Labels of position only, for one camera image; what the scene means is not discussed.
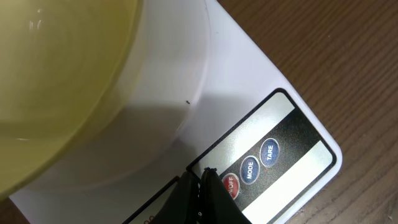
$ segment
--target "yellow bowl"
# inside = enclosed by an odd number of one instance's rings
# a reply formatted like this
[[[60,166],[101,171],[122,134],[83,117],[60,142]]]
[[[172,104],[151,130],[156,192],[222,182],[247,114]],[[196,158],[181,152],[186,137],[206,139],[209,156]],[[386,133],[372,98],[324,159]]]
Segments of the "yellow bowl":
[[[141,9],[141,0],[0,2],[0,199],[122,107],[130,92],[116,84]]]

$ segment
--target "silver panel strip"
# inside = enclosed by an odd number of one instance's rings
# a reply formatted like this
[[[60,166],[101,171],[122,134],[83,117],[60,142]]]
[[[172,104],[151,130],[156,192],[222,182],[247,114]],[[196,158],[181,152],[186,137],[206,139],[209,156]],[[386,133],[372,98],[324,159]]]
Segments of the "silver panel strip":
[[[220,175],[293,109],[293,104],[283,93],[276,93],[195,164],[192,171],[201,177],[204,168],[216,167],[217,173]]]
[[[318,141],[282,177],[243,210],[253,224],[268,223],[322,171],[332,163],[332,155]]]

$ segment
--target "blue button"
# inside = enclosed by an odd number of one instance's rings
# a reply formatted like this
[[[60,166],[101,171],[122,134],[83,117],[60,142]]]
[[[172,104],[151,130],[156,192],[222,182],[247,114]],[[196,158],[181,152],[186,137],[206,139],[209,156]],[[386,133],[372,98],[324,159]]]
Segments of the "blue button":
[[[262,143],[260,150],[260,159],[262,165],[266,167],[272,167],[275,165],[279,157],[279,151],[279,145],[275,139],[266,139]]]
[[[241,179],[245,184],[253,184],[260,174],[260,163],[254,156],[247,156],[241,164]]]

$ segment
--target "wooden table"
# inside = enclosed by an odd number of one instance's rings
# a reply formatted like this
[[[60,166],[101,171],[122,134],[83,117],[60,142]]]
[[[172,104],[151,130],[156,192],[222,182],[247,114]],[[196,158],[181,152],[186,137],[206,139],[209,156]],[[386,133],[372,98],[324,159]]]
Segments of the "wooden table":
[[[398,223],[398,1],[220,3],[343,151],[340,173],[289,223]]]

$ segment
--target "button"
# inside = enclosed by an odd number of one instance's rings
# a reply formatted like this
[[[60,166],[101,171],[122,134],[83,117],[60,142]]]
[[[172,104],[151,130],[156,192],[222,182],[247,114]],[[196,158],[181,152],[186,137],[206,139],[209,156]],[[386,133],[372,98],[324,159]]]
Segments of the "button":
[[[241,164],[241,179],[245,184],[253,184],[260,174],[260,163],[254,156],[247,156]]]
[[[266,139],[260,149],[260,159],[262,165],[272,167],[279,157],[279,144],[275,139]]]
[[[223,177],[223,184],[225,189],[231,195],[232,199],[235,200],[239,194],[239,178],[233,173],[229,173]]]

